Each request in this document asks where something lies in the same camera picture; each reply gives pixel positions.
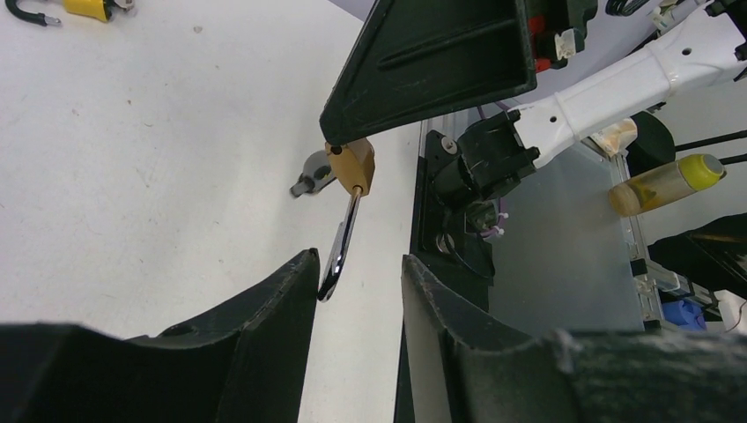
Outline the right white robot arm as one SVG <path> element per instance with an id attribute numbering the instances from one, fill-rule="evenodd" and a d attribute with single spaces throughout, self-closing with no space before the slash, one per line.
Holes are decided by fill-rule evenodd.
<path id="1" fill-rule="evenodd" d="M 746 70 L 746 4 L 710 1 L 642 49 L 541 100 L 470 126 L 433 177 L 459 211 L 500 197 L 574 143 L 676 94 Z M 536 87 L 522 1 L 377 1 L 324 106 L 342 151 L 364 137 Z"/>

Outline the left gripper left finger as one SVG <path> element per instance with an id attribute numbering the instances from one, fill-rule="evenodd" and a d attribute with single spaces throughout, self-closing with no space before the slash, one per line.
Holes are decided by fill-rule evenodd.
<path id="1" fill-rule="evenodd" d="M 4 422 L 294 422 L 320 260 L 263 281 L 155 337 L 69 323 L 1 328 Z"/>

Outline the small brass padlock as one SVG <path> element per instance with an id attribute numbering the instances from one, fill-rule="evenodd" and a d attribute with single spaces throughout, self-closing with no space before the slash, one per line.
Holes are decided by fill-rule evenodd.
<path id="1" fill-rule="evenodd" d="M 344 218 L 338 226 L 318 293 L 319 302 L 328 301 L 344 269 L 351 236 L 362 197 L 370 193 L 375 173 L 375 152 L 363 137 L 342 146 L 327 143 L 326 153 L 335 177 L 349 194 Z"/>

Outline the small padlock keys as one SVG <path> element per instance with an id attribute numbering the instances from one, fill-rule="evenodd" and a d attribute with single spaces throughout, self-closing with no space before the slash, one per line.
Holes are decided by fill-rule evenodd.
<path id="1" fill-rule="evenodd" d="M 292 197 L 314 195 L 336 179 L 327 153 L 320 150 L 312 153 L 305 161 L 298 180 L 290 187 Z"/>

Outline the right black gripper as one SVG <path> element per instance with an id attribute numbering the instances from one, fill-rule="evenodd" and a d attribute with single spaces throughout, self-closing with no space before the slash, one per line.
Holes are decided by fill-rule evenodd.
<path id="1" fill-rule="evenodd" d="M 594 0 L 377 1 L 320 116 L 330 145 L 533 90 L 585 49 Z"/>

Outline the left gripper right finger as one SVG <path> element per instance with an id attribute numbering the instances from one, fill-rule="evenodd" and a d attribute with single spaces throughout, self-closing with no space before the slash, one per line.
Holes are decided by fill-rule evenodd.
<path id="1" fill-rule="evenodd" d="M 743 422 L 746 338 L 515 330 L 402 261 L 418 422 Z"/>

